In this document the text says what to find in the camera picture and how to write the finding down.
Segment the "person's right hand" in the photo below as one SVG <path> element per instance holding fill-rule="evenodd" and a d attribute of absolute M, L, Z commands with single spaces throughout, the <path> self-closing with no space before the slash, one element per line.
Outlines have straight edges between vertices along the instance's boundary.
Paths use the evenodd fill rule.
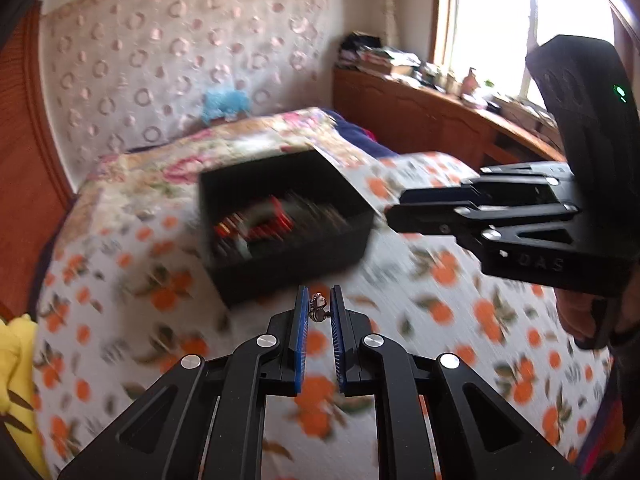
<path fill-rule="evenodd" d="M 581 292 L 555 289 L 556 310 L 564 330 L 580 341 L 596 334 L 596 321 L 591 315 L 591 304 L 595 296 Z M 639 328 L 639 283 L 630 283 L 623 293 L 620 316 L 614 333 L 623 335 Z"/>

